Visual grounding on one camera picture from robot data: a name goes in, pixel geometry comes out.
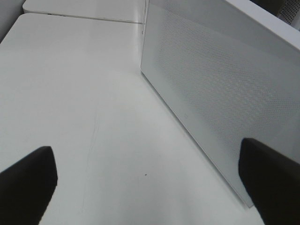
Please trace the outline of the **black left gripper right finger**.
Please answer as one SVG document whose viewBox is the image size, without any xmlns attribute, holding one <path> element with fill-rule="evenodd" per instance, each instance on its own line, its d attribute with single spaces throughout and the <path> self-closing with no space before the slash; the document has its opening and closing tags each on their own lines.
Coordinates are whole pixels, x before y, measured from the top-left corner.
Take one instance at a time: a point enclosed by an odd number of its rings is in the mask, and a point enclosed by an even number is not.
<svg viewBox="0 0 300 225">
<path fill-rule="evenodd" d="M 239 177 L 266 225 L 300 223 L 300 165 L 254 138 L 240 146 Z"/>
</svg>

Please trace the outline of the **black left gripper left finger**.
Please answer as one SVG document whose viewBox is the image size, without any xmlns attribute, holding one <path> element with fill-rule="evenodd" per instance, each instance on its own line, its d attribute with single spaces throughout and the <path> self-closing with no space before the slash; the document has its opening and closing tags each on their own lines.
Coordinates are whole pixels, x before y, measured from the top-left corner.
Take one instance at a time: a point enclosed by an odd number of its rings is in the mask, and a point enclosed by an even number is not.
<svg viewBox="0 0 300 225">
<path fill-rule="evenodd" d="M 37 225 L 57 187 L 53 150 L 40 147 L 0 173 L 0 223 Z"/>
</svg>

